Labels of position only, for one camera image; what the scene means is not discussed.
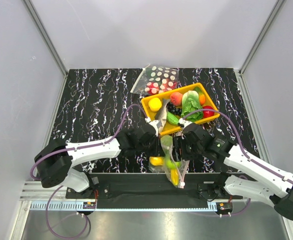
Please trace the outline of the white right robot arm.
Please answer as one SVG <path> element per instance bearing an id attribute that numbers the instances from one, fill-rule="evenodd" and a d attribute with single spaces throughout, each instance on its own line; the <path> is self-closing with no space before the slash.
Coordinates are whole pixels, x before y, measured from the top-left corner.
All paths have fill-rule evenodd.
<path id="1" fill-rule="evenodd" d="M 293 173 L 270 165 L 223 136 L 175 136 L 173 146 L 182 160 L 203 156 L 252 178 L 245 180 L 231 173 L 221 173 L 213 186 L 218 198 L 227 195 L 250 198 L 273 207 L 282 217 L 293 221 Z"/>

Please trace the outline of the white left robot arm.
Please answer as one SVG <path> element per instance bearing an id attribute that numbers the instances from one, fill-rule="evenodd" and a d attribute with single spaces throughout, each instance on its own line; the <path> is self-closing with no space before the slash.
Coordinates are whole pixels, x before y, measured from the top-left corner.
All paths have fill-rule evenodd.
<path id="1" fill-rule="evenodd" d="M 83 198 L 94 194 L 91 177 L 75 169 L 76 166 L 100 159 L 129 157 L 144 153 L 150 157 L 162 157 L 159 121 L 151 121 L 137 128 L 121 130 L 116 136 L 102 140 L 64 143 L 55 140 L 48 144 L 35 158 L 39 180 L 43 188 L 65 186 Z"/>

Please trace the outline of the clear zip top bag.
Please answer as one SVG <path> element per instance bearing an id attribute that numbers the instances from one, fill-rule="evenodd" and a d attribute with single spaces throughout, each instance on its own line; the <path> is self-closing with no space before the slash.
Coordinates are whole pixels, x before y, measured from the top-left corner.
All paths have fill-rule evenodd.
<path id="1" fill-rule="evenodd" d="M 189 160 L 174 160 L 174 141 L 170 135 L 160 138 L 165 156 L 149 158 L 149 170 L 152 173 L 165 173 L 174 187 L 183 189 L 186 185 L 185 176 L 189 168 Z"/>

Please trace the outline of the green fake apple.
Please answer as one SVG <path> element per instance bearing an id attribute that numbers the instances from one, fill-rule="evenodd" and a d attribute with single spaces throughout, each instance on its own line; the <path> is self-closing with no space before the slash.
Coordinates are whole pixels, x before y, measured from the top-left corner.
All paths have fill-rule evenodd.
<path id="1" fill-rule="evenodd" d="M 170 157 L 169 158 L 166 158 L 164 160 L 164 163 L 165 163 L 165 165 L 166 165 L 166 167 L 168 169 L 176 169 L 176 168 L 180 168 L 181 167 L 181 162 L 180 161 L 175 162 L 175 161 L 171 160 Z"/>

